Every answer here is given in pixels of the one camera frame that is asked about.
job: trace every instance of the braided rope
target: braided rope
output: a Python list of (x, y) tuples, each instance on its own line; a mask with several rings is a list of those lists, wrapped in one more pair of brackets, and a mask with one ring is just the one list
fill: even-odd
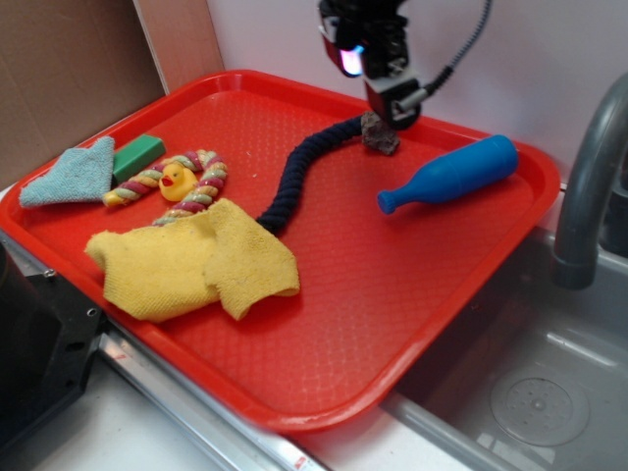
[(150, 169), (139, 172), (126, 182), (106, 192), (102, 197), (102, 201), (108, 207), (132, 203), (159, 186), (159, 179), (162, 178), (164, 167), (167, 165), (179, 162), (193, 172), (200, 172), (206, 167), (207, 162), (211, 158), (212, 156), (205, 150), (188, 151), (183, 155), (168, 157)]
[(156, 219), (153, 226), (164, 226), (177, 219), (204, 211), (215, 201), (218, 192), (225, 185), (227, 166), (216, 152), (207, 152), (207, 156), (209, 160), (196, 187), (182, 201), (166, 211), (161, 218)]
[(271, 234), (280, 232), (298, 205), (305, 175), (312, 163), (332, 148), (361, 134), (361, 116), (358, 116), (306, 137), (289, 154), (275, 199), (256, 221)]

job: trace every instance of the yellow cloth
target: yellow cloth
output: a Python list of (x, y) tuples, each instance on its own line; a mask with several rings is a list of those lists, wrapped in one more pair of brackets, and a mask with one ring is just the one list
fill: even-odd
[(105, 299), (140, 320), (218, 300), (240, 320), (264, 297), (299, 291), (292, 253), (225, 198), (164, 227), (94, 235), (85, 252), (105, 272)]

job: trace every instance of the blue cloth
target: blue cloth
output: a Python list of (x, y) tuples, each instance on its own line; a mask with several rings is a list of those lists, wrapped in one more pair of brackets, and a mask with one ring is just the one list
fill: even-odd
[(66, 150), (43, 176), (20, 193), (23, 207), (52, 203), (100, 201), (111, 189), (114, 139), (100, 137), (90, 148)]

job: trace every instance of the cable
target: cable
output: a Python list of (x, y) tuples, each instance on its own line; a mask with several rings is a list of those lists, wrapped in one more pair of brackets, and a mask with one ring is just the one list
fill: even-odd
[(486, 26), (489, 20), (489, 15), (491, 14), (492, 6), (493, 6), (493, 0), (486, 0), (484, 2), (484, 8), (482, 9), (482, 17), (480, 18), (480, 21), (478, 21), (478, 25), (476, 26), (475, 31), (473, 31), (473, 34), (471, 34), (471, 37), (467, 39), (467, 42), (464, 43), (464, 45), (460, 48), (457, 54), (453, 57), (451, 62), (449, 62), (449, 66), (452, 69), (455, 69), (457, 67), (458, 63), (467, 54), (467, 52), (469, 52), (469, 49), (473, 47), (473, 44), (475, 44), (475, 42), (478, 40), (478, 38), (482, 34), (482, 31), (484, 30), (484, 27)]
[(453, 56), (453, 59), (447, 64), (438, 76), (432, 80), (430, 83), (415, 91), (411, 95), (406, 98), (396, 102), (396, 106), (400, 111), (409, 111), (411, 109), (416, 108), (419, 103), (421, 103), (426, 98), (432, 96), (436, 91), (441, 88), (445, 82), (451, 77), (455, 68), (458, 66), (462, 58), (469, 52), (471, 47), (478, 40), (482, 31), (489, 20), (489, 15), (491, 14), (491, 9), (493, 7), (493, 0), (485, 0), (484, 7), (482, 8), (482, 16), (480, 17), (480, 21), (475, 27), (473, 34), (467, 39), (467, 41), (462, 45), (462, 47), (458, 50), (458, 52)]

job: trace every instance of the sink drain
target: sink drain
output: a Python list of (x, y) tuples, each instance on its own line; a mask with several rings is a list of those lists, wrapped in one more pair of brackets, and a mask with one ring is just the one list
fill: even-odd
[(589, 401), (570, 380), (534, 367), (501, 377), (491, 392), (491, 410), (499, 425), (529, 445), (562, 445), (587, 426)]

